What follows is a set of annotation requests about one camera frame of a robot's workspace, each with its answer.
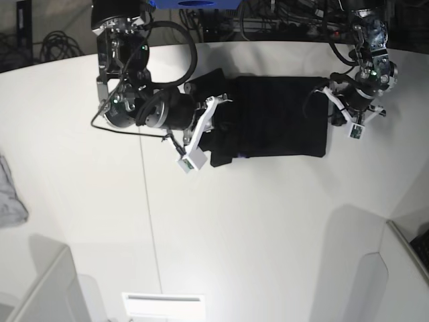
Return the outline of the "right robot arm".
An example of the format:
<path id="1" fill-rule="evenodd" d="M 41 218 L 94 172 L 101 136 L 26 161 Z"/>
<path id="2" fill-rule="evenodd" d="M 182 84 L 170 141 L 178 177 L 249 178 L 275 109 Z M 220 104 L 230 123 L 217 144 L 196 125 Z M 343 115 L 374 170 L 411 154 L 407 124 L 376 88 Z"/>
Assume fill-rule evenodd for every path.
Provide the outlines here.
<path id="1" fill-rule="evenodd" d="M 125 134 L 131 126 L 186 131 L 195 121 L 198 104 L 179 87 L 198 63 L 190 32 L 173 21 L 156 21 L 147 1 L 93 1 L 91 30 L 97 36 L 99 107 L 95 115 L 108 124 L 105 131 Z M 153 81 L 148 69 L 149 38 L 154 29 L 169 28 L 182 34 L 190 64 L 180 78 Z"/>

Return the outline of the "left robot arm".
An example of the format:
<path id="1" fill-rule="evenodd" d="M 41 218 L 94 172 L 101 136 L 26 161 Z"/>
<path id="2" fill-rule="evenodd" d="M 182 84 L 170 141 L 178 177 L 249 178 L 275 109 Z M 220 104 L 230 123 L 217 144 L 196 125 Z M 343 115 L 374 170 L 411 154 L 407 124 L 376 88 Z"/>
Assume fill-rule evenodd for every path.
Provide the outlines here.
<path id="1" fill-rule="evenodd" d="M 397 80 L 397 66 L 387 52 L 388 29 L 385 22 L 385 1 L 339 1 L 339 9 L 329 13 L 323 21 L 324 31 L 332 17 L 347 18 L 353 37 L 354 50 L 349 59 L 343 57 L 334 42 L 328 43 L 341 62 L 358 67 L 355 77 L 334 72 L 330 79 L 347 86 L 340 91 L 346 110 L 365 112 L 376 97 L 389 91 Z"/>

